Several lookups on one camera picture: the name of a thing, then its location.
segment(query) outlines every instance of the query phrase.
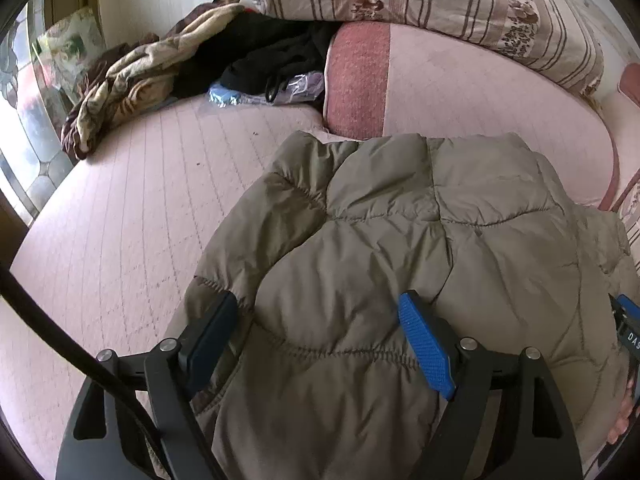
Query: stained glass window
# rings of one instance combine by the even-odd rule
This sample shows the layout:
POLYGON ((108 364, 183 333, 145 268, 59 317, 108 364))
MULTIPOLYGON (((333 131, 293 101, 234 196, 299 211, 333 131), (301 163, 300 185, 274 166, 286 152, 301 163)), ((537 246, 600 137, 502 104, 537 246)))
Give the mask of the stained glass window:
POLYGON ((43 6, 30 0, 0 46, 0 190, 27 225, 72 169, 58 140, 65 104, 31 46, 43 6))

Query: olive puffer jacket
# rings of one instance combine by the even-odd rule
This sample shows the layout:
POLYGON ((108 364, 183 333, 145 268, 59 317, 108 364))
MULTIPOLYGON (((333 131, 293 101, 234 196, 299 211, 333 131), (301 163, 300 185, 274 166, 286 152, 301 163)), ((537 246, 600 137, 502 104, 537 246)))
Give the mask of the olive puffer jacket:
POLYGON ((585 460, 628 371, 607 295, 637 300, 639 280, 617 217, 572 203, 515 134, 297 132, 213 235, 169 334, 223 289, 239 327, 193 407, 228 478, 390 480, 445 404, 399 326, 402 292, 490 350, 539 348, 585 460))

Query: metal screw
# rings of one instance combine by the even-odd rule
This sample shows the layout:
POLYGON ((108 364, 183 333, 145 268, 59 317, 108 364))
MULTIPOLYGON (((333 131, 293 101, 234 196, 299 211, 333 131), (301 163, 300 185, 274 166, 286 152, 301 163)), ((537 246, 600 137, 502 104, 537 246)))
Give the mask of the metal screw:
POLYGON ((175 347, 178 346, 178 342, 172 337, 168 337, 167 339, 163 339, 160 342, 160 349, 162 352, 170 352, 175 347))
POLYGON ((98 355, 95 358, 98 359, 98 361, 100 361, 101 363, 103 363, 105 361, 108 361, 112 357, 113 357, 113 351, 109 350, 108 348, 105 348, 104 350, 100 350, 98 352, 98 355))
POLYGON ((537 348, 533 348, 533 346, 530 346, 524 351, 524 355, 526 355, 529 359, 533 359, 535 361, 536 359, 540 359, 540 350, 538 350, 537 348))
POLYGON ((472 337, 463 337, 460 340, 460 346, 462 346, 463 349, 469 350, 471 352, 478 348, 478 341, 476 341, 472 337))

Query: pink mattress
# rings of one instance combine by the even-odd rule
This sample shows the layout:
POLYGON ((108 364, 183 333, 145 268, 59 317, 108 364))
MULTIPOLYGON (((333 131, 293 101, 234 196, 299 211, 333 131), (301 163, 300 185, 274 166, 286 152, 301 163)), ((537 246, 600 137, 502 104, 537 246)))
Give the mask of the pink mattress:
POLYGON ((363 139, 516 132, 549 159, 574 202, 598 206, 609 189, 613 148, 597 113, 485 48, 405 25, 347 23, 329 50, 326 78, 333 133, 363 139))
MULTIPOLYGON (((62 183, 12 266, 42 308, 91 354, 151 349, 204 245, 309 107, 212 108, 202 98, 125 124, 62 183)), ((0 304, 0 406, 53 480, 83 377, 0 304)))

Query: folded blanket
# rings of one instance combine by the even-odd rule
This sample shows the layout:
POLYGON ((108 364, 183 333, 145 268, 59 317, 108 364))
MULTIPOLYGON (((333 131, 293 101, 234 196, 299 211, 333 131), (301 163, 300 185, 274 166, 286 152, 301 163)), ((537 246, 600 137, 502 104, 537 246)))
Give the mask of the folded blanket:
POLYGON ((180 34, 187 25, 193 23, 198 16, 204 14, 209 9, 215 9, 217 7, 222 7, 228 4, 236 4, 239 2, 240 0, 213 0, 212 2, 200 4, 199 6, 194 7, 194 9, 189 14, 187 14, 183 19, 176 23, 171 28, 171 30, 164 35, 163 39, 170 38, 171 36, 175 36, 176 34, 180 34))
MULTIPOLYGON (((104 52, 95 60, 95 62, 89 67, 89 70, 82 77, 82 81, 80 82, 82 100, 84 100, 84 97, 92 88, 102 84, 107 77, 107 72, 111 68, 111 65, 113 65, 117 60, 141 44, 153 43, 155 41, 159 41, 159 39, 160 38, 155 34, 149 34, 139 43, 134 43, 133 45, 130 45, 129 43, 121 43, 104 52)), ((60 131, 60 144, 62 144, 62 149, 74 164, 81 158, 84 158, 82 153, 76 154, 76 144, 74 142, 74 139, 79 139, 76 122, 78 120, 78 114, 80 113, 82 100, 71 109, 66 117, 65 123, 62 125, 62 130, 60 131)))
POLYGON ((78 111, 74 152, 85 158, 108 128, 159 105, 170 94, 178 64, 223 30, 244 7, 238 3, 206 10, 180 33, 141 45, 114 63, 104 81, 93 86, 78 111))

